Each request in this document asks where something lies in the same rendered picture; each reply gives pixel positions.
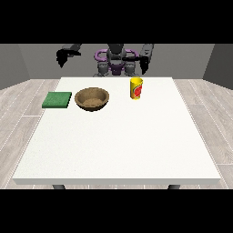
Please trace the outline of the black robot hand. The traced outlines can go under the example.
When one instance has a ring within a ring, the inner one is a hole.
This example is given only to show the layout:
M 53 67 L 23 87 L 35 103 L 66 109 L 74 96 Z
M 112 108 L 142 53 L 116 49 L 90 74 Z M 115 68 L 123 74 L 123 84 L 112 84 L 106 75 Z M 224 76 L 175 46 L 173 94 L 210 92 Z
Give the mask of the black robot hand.
M 129 56 L 129 57 L 123 57 L 122 60 L 125 62 L 138 61 L 143 75 L 148 70 L 149 59 L 147 56 Z
M 75 50 L 60 49 L 56 52 L 56 61 L 60 67 L 63 67 L 67 59 L 72 56 L 80 56 L 80 53 Z

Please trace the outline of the yellow cup with melon print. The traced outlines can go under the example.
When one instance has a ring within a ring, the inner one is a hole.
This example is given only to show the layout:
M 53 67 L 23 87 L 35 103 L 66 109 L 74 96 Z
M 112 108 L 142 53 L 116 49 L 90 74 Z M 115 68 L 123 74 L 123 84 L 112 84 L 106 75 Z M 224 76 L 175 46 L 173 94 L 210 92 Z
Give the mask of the yellow cup with melon print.
M 143 85 L 143 79 L 138 76 L 134 76 L 130 79 L 130 97 L 134 100 L 138 100 L 141 95 Z

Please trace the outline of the green square pad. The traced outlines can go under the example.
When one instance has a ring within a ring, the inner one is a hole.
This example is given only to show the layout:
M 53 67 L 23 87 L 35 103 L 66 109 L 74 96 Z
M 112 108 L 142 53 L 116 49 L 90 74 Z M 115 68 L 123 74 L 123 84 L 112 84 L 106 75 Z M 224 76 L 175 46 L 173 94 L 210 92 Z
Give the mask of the green square pad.
M 42 104 L 42 108 L 67 108 L 71 92 L 49 92 Z

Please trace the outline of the brown wooden bowl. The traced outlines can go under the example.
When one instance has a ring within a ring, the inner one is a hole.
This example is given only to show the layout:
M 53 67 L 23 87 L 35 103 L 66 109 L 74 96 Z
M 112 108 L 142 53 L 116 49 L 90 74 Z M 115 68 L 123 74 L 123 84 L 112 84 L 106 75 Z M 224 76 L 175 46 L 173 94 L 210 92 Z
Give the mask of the brown wooden bowl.
M 108 92 L 99 87 L 88 87 L 75 95 L 76 104 L 85 111 L 94 112 L 102 109 L 109 100 Z

